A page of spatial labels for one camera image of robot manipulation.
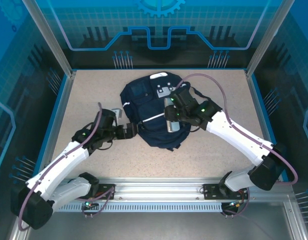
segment navy blue backpack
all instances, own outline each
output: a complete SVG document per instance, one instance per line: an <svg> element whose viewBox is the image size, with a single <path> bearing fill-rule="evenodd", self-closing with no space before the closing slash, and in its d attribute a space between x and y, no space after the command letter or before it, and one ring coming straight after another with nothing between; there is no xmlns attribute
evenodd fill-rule
<svg viewBox="0 0 308 240"><path fill-rule="evenodd" d="M190 133L191 125L181 122L178 131L168 132L164 117L164 98L181 80L173 73L160 72L131 81L120 94L128 119L138 125L138 134L151 147L173 151ZM182 84L182 88L190 87L189 82Z"/></svg>

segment beige table surface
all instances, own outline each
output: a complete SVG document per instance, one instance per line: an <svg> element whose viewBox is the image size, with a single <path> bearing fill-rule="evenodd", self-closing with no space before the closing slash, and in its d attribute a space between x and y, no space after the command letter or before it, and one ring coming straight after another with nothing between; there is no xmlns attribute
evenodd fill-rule
<svg viewBox="0 0 308 240"><path fill-rule="evenodd" d="M204 73L223 86L231 118L252 133L262 136L251 93L243 70L78 70L74 79L53 158L67 146L74 133L92 122L103 108L122 108L120 93L124 86L137 78L171 72L181 77ZM224 106L218 87L204 77L189 79L191 85ZM123 111L119 124L127 123ZM250 165L248 159L227 142L207 131L190 133L174 152L150 147L140 137L116 140L106 151L95 151L79 164L69 177L89 172L96 177L222 177L228 171Z"/></svg>

